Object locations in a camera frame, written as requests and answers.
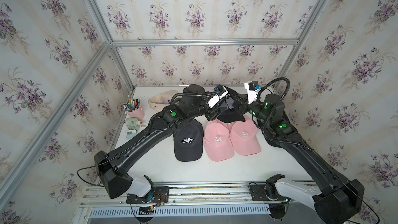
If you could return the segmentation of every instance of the black robotic arm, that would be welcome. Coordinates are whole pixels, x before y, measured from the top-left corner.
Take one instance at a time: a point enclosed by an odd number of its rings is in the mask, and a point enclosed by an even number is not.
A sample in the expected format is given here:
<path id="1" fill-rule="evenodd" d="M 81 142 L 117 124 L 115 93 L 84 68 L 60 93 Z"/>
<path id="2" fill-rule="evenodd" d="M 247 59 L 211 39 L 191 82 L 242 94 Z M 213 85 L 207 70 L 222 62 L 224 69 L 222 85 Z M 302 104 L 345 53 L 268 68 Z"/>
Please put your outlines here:
<path id="1" fill-rule="evenodd" d="M 218 101 L 210 108 L 209 101 L 214 95 L 218 95 Z M 195 117 L 205 115 L 208 120 L 215 119 L 223 111 L 220 105 L 224 99 L 232 97 L 237 112 L 242 115 L 250 112 L 260 126 L 266 122 L 263 125 L 266 128 L 262 128 L 266 141 L 289 152 L 316 182 L 321 192 L 311 196 L 310 205 L 313 204 L 311 207 L 323 221 L 341 224 L 360 211 L 364 193 L 362 184 L 337 172 L 303 140 L 290 124 L 284 113 L 285 104 L 278 95 L 269 94 L 261 104 L 257 101 L 249 104 L 248 95 L 237 94 L 228 87 L 218 85 L 215 92 L 205 93 L 202 87 L 190 85 L 179 96 L 182 98 L 174 100 L 173 97 L 171 104 L 152 116 L 148 126 L 127 143 L 109 153 L 100 151 L 94 156 L 97 173 L 110 198 L 116 198 L 129 189 L 133 178 L 127 172 L 147 151 Z M 282 178 L 283 175 L 275 175 L 267 180 L 266 190 L 271 198 L 289 197 L 279 194 Z"/>

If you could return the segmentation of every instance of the black baseball cap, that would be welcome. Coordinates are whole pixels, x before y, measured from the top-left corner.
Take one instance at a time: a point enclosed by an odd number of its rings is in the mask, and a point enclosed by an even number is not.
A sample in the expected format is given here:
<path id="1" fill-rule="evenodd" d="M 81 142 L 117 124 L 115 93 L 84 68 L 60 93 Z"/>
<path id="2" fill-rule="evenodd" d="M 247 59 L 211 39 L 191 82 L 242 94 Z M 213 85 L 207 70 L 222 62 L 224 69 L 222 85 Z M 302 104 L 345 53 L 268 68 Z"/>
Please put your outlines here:
<path id="1" fill-rule="evenodd" d="M 220 108 L 223 109 L 223 111 L 217 117 L 217 119 L 224 123 L 232 123 L 235 121 L 245 122 L 245 117 L 236 112 L 236 104 L 234 99 L 232 98 L 233 95 L 238 93 L 229 87 L 226 88 L 228 90 L 228 93 L 230 94 L 230 97 L 226 98 L 225 101 L 220 105 Z"/>
<path id="2" fill-rule="evenodd" d="M 173 138 L 174 155 L 178 161 L 190 162 L 201 158 L 203 153 L 203 127 L 196 119 L 178 129 Z"/>

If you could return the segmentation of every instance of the beige cap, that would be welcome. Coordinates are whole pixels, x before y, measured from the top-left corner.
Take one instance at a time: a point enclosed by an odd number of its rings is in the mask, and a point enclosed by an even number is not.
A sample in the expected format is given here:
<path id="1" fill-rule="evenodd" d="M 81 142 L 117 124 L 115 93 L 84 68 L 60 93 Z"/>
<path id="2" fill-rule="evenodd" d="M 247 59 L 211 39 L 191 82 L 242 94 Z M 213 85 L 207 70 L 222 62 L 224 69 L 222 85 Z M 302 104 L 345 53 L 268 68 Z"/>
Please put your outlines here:
<path id="1" fill-rule="evenodd" d="M 178 93 L 178 91 L 176 90 L 170 90 L 160 93 L 150 98 L 148 100 L 148 104 L 152 109 L 154 109 L 157 112 L 160 112 L 163 110 L 165 106 L 169 105 L 169 100 L 171 100 L 173 95 L 175 95 L 176 93 Z"/>

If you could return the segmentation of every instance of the white tabletop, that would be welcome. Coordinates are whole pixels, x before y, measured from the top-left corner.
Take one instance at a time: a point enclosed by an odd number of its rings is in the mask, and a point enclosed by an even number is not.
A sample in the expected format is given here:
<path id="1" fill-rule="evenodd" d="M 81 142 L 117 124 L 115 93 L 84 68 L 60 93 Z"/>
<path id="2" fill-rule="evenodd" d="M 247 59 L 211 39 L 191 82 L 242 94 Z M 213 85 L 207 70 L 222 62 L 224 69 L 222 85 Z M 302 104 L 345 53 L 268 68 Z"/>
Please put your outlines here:
<path id="1" fill-rule="evenodd" d="M 214 86 L 204 87 L 206 91 L 213 91 Z M 231 87 L 238 93 L 246 93 L 243 85 Z M 137 87 L 134 99 L 141 99 L 141 106 L 145 112 L 142 120 L 147 125 L 155 110 L 149 107 L 148 99 L 161 92 L 177 90 L 182 92 L 184 87 Z M 204 116 L 196 118 L 203 127 L 207 119 Z M 116 147 L 126 143 L 126 131 L 123 125 Z M 231 182 L 231 181 L 265 181 L 275 174 L 282 174 L 292 180 L 311 180 L 309 174 L 284 149 L 270 146 L 261 131 L 257 131 L 257 139 L 261 152 L 241 156 L 235 152 L 234 157 L 214 162 L 209 159 L 203 149 L 202 157 L 192 162 L 180 162 L 174 157 L 173 136 L 165 138 L 155 147 L 144 154 L 130 169 L 131 173 L 147 175 L 153 182 Z"/>

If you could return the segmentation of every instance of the floral wallpaper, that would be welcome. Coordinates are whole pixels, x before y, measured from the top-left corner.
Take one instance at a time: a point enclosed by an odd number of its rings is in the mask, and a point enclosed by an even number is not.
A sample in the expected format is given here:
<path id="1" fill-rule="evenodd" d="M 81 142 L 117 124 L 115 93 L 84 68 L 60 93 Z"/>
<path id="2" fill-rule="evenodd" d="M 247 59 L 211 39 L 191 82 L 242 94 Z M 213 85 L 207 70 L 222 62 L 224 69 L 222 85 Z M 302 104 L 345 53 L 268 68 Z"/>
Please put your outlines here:
<path id="1" fill-rule="evenodd" d="M 16 223 L 23 218 L 26 224 L 72 223 L 78 199 L 87 186 L 76 171 L 92 165 L 98 151 L 107 151 L 120 119 L 119 104 L 127 93 L 112 57 L 105 57 L 13 196 L 15 204 L 3 211 L 0 223 Z M 0 160 L 2 167 L 7 167 L 6 161 Z M 95 170 L 82 171 L 81 176 L 99 182 Z"/>
<path id="2" fill-rule="evenodd" d="M 0 0 L 0 181 L 102 45 L 88 12 L 83 0 Z M 76 170 L 109 147 L 126 94 L 112 57 L 105 57 L 0 223 L 72 221 L 85 187 Z M 97 182 L 93 171 L 83 176 Z"/>
<path id="3" fill-rule="evenodd" d="M 97 0 L 115 40 L 293 38 L 316 1 Z M 335 7 L 342 1 L 336 0 Z M 61 17 L 54 19 L 61 24 Z"/>
<path id="4" fill-rule="evenodd" d="M 0 181 L 102 42 L 83 0 L 0 0 Z"/>
<path id="5" fill-rule="evenodd" d="M 330 0 L 286 76 L 292 122 L 335 169 L 365 186 L 382 224 L 398 217 L 397 3 Z M 351 219 L 377 221 L 365 205 Z"/>
<path id="6" fill-rule="evenodd" d="M 291 46 L 170 46 L 119 48 L 137 85 L 266 84 L 276 78 Z"/>

